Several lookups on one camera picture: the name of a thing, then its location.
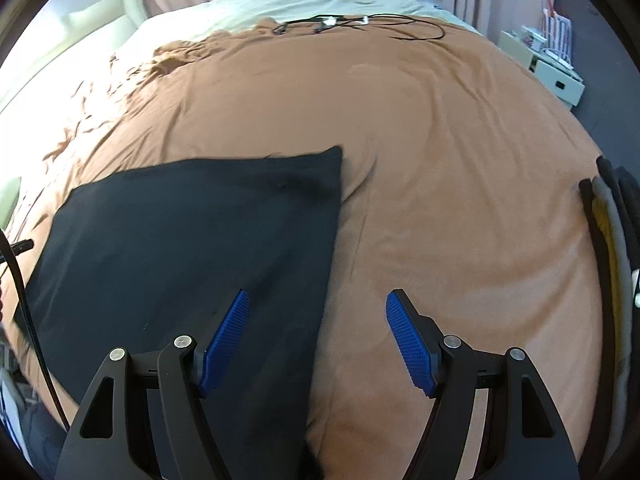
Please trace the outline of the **black sleeveless shirt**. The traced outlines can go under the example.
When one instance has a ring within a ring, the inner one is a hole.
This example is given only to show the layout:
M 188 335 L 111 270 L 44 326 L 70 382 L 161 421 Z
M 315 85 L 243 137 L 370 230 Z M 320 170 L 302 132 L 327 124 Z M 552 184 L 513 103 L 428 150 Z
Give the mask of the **black sleeveless shirt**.
M 198 336 L 224 296 L 250 313 L 204 413 L 235 479 L 319 479 L 306 440 L 341 205 L 340 148 L 193 159 L 70 193 L 26 295 L 48 367 L 80 400 L 107 352 Z

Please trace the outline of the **stack of folded clothes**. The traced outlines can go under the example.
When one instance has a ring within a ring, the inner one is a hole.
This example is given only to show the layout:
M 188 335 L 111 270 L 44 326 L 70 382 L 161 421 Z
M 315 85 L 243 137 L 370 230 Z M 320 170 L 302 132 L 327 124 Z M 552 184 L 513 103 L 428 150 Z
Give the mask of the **stack of folded clothes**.
M 639 182 L 600 156 L 578 184 L 597 260 L 602 349 L 584 479 L 639 477 Z

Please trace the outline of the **brown bed blanket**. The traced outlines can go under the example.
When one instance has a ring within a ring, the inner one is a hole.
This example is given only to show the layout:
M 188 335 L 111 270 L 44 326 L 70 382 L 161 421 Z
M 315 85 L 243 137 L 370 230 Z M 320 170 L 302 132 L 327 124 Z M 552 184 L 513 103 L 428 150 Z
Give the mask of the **brown bed blanket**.
M 576 452 L 601 356 L 596 257 L 577 185 L 597 144 L 485 37 L 269 23 L 153 62 L 103 65 L 47 122 L 46 180 L 12 219 L 43 243 L 73 188 L 190 158 L 344 153 L 340 226 L 307 438 L 330 479 L 395 479 L 431 402 L 386 323 L 401 287 L 446 332 L 533 358 Z

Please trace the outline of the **person's grey patterned legs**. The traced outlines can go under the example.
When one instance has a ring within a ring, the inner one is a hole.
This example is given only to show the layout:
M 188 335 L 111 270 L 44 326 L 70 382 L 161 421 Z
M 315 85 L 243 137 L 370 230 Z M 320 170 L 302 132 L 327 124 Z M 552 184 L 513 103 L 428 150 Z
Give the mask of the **person's grey patterned legs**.
M 30 462 L 41 478 L 54 480 L 66 432 L 42 403 L 29 404 L 21 418 Z

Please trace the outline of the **cream padded headboard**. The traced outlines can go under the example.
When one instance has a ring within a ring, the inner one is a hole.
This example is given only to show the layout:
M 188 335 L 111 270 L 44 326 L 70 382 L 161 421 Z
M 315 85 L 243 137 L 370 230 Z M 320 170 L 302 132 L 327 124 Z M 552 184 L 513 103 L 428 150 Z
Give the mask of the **cream padded headboard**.
M 143 0 L 100 0 L 85 9 L 62 16 L 65 36 L 56 48 L 66 50 L 112 23 L 124 26 L 132 34 L 147 18 Z

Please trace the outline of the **white bedside nightstand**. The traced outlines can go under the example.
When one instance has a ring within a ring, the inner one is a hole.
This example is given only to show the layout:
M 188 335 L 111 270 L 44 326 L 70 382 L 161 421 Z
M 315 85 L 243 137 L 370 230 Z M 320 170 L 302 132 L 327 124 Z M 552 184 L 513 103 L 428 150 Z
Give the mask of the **white bedside nightstand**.
M 532 50 L 513 32 L 500 32 L 498 48 L 532 73 L 569 110 L 579 104 L 585 84 L 572 68 L 555 61 L 550 54 Z

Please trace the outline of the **pink white striped bag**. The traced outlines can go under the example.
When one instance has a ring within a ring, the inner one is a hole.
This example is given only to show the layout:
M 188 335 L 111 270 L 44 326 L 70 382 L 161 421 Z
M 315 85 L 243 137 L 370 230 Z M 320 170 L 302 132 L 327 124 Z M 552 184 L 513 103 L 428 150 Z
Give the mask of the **pink white striped bag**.
M 573 25 L 569 18 L 554 10 L 551 0 L 541 0 L 541 31 L 546 49 L 570 64 L 573 61 Z

